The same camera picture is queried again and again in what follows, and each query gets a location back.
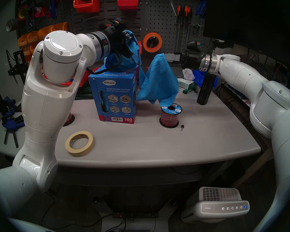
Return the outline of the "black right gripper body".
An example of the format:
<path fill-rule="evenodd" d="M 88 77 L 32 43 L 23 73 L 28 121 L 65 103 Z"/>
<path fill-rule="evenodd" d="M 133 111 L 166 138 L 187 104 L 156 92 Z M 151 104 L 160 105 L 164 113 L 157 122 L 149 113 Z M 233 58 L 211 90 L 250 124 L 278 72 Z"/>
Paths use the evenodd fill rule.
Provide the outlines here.
<path fill-rule="evenodd" d="M 182 57 L 181 68 L 199 70 L 201 65 L 201 51 L 185 51 Z"/>

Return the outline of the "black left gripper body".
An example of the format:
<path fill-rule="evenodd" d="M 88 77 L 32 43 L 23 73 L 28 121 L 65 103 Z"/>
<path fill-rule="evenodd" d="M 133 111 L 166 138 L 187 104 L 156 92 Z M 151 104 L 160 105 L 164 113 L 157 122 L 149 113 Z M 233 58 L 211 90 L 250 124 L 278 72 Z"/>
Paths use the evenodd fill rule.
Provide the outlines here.
<path fill-rule="evenodd" d="M 126 35 L 127 32 L 125 29 L 111 28 L 110 34 L 108 35 L 110 42 L 109 55 L 117 53 L 119 55 L 123 55 L 126 58 L 131 58 L 133 56 L 133 53 L 126 43 Z"/>

